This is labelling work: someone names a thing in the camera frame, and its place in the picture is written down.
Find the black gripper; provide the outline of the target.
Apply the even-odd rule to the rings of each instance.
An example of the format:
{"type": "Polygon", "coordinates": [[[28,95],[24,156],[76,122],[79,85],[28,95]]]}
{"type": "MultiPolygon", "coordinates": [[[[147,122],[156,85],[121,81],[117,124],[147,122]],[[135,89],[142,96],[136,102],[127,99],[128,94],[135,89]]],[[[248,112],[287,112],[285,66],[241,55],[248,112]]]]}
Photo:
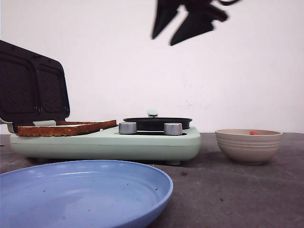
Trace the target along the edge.
{"type": "Polygon", "coordinates": [[[212,0],[158,0],[152,39],[155,39],[177,15],[180,5],[185,6],[188,14],[171,38],[171,46],[212,31],[214,20],[224,22],[229,16],[211,3],[212,0]]]}

